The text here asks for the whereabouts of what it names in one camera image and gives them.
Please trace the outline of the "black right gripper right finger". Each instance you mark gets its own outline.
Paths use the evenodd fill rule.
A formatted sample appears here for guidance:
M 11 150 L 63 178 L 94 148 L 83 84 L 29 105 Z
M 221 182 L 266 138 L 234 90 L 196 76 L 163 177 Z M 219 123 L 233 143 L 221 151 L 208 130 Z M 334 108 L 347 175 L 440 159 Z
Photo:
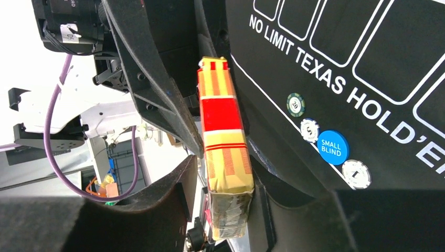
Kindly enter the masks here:
M 334 190 L 313 198 L 251 163 L 252 251 L 444 251 L 443 190 Z

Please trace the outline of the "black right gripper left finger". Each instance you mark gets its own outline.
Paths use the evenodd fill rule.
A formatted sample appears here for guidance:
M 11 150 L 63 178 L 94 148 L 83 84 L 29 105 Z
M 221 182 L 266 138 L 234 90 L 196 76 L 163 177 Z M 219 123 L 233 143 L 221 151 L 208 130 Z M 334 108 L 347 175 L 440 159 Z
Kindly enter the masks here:
M 113 206 L 81 197 L 1 198 L 1 251 L 183 251 L 197 157 Z

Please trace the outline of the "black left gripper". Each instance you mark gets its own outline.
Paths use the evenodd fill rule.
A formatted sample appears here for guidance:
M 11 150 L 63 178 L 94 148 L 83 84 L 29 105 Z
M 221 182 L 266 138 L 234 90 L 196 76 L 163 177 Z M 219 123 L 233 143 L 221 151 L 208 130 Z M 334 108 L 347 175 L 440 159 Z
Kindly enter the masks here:
M 141 118 L 203 157 L 204 145 L 195 121 L 158 53 L 147 15 L 147 2 L 31 3 L 43 46 L 53 52 L 100 54 L 110 24 L 128 89 Z

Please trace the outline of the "white grey poker chip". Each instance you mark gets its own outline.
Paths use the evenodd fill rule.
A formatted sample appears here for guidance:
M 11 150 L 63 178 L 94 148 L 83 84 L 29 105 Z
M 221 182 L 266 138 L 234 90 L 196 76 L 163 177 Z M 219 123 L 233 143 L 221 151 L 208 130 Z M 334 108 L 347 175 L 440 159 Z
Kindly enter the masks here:
M 345 161 L 342 165 L 342 174 L 354 189 L 366 189 L 372 182 L 368 167 L 359 160 Z

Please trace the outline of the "blue small blind button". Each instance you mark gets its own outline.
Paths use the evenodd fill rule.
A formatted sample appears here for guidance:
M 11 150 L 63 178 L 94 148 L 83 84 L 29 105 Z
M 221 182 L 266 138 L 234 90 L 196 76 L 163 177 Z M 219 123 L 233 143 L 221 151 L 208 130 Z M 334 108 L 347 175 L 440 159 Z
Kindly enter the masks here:
M 322 159 L 332 165 L 343 164 L 350 153 L 347 139 L 335 130 L 323 131 L 317 141 L 317 148 Z

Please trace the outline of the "red playing card box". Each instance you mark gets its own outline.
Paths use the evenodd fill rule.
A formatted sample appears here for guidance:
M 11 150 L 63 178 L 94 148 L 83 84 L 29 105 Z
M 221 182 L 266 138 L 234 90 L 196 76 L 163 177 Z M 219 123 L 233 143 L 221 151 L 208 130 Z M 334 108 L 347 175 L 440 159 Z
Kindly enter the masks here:
M 214 240 L 241 237 L 254 180 L 230 68 L 224 57 L 198 63 L 198 96 Z

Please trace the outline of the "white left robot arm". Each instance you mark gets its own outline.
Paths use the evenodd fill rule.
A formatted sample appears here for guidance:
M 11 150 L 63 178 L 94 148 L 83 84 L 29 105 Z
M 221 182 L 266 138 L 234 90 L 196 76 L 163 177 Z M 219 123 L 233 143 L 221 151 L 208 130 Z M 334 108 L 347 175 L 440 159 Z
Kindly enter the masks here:
M 31 4 L 43 46 L 68 62 L 48 91 L 9 90 L 15 144 L 43 149 L 49 131 L 65 151 L 142 119 L 202 156 L 193 1 Z

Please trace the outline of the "black poker table mat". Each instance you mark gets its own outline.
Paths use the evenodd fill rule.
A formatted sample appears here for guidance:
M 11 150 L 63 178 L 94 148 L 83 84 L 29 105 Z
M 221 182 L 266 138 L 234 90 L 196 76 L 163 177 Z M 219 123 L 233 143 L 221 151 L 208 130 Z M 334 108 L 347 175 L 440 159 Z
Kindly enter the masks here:
M 444 1 L 226 1 L 226 14 L 250 137 L 280 179 L 355 190 L 302 138 L 311 118 L 347 139 L 366 189 L 444 189 Z

